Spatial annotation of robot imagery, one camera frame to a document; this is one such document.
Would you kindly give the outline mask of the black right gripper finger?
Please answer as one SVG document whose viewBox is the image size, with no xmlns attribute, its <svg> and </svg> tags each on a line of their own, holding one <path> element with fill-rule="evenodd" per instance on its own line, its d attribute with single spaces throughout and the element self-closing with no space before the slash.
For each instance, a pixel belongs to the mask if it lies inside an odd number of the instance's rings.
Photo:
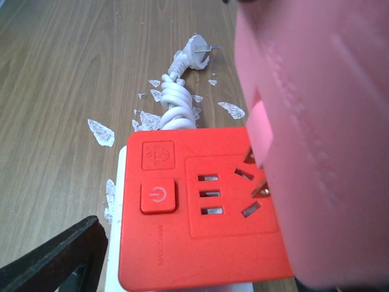
<svg viewBox="0 0 389 292">
<path fill-rule="evenodd" d="M 88 216 L 1 268 L 1 291 L 96 291 L 108 247 L 104 227 Z"/>
</svg>

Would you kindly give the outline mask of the red cube socket adapter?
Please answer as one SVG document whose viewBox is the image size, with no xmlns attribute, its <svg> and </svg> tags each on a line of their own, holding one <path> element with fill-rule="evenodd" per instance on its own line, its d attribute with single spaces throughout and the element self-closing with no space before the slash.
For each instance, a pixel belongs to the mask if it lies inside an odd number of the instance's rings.
<svg viewBox="0 0 389 292">
<path fill-rule="evenodd" d="M 128 291 L 292 276 L 274 205 L 252 191 L 244 127 L 139 131 L 127 141 L 119 282 Z"/>
</svg>

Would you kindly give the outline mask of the pink plug adapter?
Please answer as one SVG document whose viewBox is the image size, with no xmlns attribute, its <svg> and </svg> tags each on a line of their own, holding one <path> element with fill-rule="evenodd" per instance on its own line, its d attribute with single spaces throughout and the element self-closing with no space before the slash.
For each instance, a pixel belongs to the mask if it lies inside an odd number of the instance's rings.
<svg viewBox="0 0 389 292">
<path fill-rule="evenodd" d="M 294 276 L 388 283 L 388 2 L 239 1 L 253 155 Z"/>
</svg>

